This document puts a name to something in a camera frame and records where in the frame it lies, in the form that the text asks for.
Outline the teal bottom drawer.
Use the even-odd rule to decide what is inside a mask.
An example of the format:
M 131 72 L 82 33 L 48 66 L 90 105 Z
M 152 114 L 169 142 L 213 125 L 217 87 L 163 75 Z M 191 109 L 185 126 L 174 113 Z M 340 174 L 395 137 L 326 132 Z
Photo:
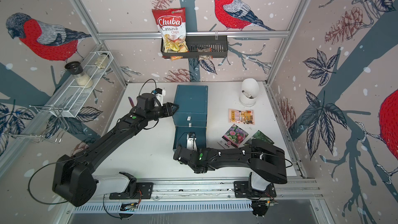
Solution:
M 196 134 L 197 150 L 206 148 L 206 128 L 176 127 L 173 151 L 175 151 L 178 146 L 186 148 L 187 134 L 189 132 L 194 132 Z

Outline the teal drawer cabinet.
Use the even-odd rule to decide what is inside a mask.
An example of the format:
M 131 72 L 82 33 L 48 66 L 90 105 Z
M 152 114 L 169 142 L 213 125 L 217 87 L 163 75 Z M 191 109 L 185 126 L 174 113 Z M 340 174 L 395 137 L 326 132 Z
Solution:
M 178 85 L 174 104 L 179 105 L 173 115 L 175 126 L 188 127 L 191 123 L 194 128 L 207 127 L 208 86 Z

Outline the pink flower seed bag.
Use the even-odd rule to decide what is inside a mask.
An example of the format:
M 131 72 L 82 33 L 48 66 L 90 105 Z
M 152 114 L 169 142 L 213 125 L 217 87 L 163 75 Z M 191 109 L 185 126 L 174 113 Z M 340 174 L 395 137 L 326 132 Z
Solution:
M 218 141 L 218 144 L 224 149 L 238 148 L 247 136 L 248 133 L 246 131 L 233 124 Z

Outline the orange striped seed bag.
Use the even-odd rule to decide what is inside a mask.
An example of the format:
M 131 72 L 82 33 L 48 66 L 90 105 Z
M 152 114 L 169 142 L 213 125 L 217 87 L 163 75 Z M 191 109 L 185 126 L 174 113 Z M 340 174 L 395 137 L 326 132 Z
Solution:
M 234 110 L 229 109 L 228 111 L 229 123 L 240 123 L 240 124 L 255 124 L 255 117 L 253 110 Z

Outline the green gourd seed bag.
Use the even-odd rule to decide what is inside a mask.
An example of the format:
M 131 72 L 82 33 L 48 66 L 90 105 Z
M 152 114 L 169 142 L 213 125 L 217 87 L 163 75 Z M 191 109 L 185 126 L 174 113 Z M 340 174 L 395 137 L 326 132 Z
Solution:
M 268 144 L 274 145 L 274 142 L 268 136 L 266 136 L 264 133 L 262 133 L 260 130 L 257 131 L 252 137 L 250 137 L 244 143 L 244 146 L 251 145 L 253 140 L 259 140 L 259 141 L 266 142 Z

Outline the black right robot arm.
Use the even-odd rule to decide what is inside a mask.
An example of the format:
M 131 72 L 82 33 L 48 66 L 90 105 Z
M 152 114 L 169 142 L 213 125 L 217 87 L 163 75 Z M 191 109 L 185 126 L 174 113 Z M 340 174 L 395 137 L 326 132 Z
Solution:
M 249 146 L 233 149 L 201 148 L 197 151 L 178 146 L 173 159 L 189 166 L 195 174 L 221 168 L 250 168 L 274 184 L 287 183 L 285 151 L 260 140 Z

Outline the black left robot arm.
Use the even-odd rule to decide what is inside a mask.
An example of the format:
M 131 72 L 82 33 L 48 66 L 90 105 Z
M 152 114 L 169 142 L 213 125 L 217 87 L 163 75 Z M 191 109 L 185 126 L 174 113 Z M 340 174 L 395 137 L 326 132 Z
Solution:
M 152 93 L 137 97 L 137 104 L 116 125 L 89 148 L 72 157 L 63 155 L 56 162 L 52 190 L 71 203 L 82 206 L 93 196 L 105 193 L 105 177 L 94 177 L 98 166 L 125 141 L 145 130 L 150 121 L 173 116 L 178 105 L 161 104 Z

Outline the snack packet in basket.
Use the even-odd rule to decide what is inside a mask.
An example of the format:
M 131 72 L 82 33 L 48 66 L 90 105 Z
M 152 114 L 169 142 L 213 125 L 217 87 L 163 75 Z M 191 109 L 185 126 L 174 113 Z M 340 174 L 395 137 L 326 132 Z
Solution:
M 197 49 L 197 52 L 200 53 L 200 55 L 198 56 L 199 61 L 213 59 L 211 55 L 212 48 L 210 47 L 199 47 Z

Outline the small white spice jar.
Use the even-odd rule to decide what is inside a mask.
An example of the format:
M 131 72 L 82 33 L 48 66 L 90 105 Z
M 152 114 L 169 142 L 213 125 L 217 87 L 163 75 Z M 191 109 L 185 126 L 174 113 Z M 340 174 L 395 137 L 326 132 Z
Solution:
M 98 69 L 105 69 L 108 67 L 109 55 L 107 53 L 100 54 L 94 62 Z

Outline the white ceramic utensil holder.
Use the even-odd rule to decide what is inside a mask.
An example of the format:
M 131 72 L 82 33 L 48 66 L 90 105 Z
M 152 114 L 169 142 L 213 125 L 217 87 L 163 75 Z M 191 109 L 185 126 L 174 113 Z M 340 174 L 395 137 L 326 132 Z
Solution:
M 247 98 L 242 94 L 242 91 L 246 91 L 252 95 L 252 98 Z M 258 82 L 253 78 L 245 79 L 241 84 L 241 91 L 239 95 L 240 102 L 247 107 L 252 107 L 255 105 L 257 97 L 260 93 L 260 87 Z

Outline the red cassava chips bag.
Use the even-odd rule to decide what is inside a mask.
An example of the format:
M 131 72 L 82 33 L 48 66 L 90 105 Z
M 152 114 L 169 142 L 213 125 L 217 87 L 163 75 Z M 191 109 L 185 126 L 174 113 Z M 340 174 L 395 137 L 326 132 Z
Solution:
M 174 54 L 171 60 L 181 59 L 182 56 L 175 55 L 176 53 L 189 52 L 186 43 L 186 9 L 153 9 L 152 10 L 156 25 L 162 35 L 162 54 Z

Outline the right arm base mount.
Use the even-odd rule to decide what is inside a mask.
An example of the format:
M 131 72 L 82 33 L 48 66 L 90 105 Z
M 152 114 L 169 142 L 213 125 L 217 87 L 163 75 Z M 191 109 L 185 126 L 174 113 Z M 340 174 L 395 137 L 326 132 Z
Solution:
M 273 183 L 266 181 L 256 173 L 250 173 L 248 179 L 234 182 L 233 191 L 236 198 L 260 199 L 277 196 Z

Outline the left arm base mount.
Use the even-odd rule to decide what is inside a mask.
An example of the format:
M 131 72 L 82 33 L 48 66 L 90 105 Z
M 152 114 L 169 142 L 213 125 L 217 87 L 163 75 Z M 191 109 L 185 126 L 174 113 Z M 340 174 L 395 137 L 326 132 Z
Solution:
M 150 199 L 154 183 L 139 183 L 137 178 L 127 172 L 115 175 L 93 176 L 96 190 L 93 197 L 108 195 L 110 200 Z

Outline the black wall basket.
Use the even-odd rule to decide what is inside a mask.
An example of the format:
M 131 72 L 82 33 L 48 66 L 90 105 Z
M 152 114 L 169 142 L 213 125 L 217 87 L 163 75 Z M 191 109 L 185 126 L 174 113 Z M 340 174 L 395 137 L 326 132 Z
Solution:
M 228 38 L 227 36 L 187 36 L 186 45 L 187 52 L 165 52 L 164 43 L 161 41 L 160 51 L 162 56 L 166 58 L 180 56 L 183 58 L 198 59 L 200 53 L 197 52 L 199 47 L 212 48 L 211 55 L 213 58 L 225 58 L 228 55 Z

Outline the aluminium frame rail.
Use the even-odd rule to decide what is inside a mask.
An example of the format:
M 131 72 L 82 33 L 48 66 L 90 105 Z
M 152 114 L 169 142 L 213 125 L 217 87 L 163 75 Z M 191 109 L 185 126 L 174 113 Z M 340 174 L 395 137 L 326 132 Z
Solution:
M 187 32 L 188 36 L 227 36 L 229 38 L 287 38 L 289 31 L 207 31 Z M 156 39 L 162 38 L 159 32 L 102 32 L 97 34 L 100 40 Z

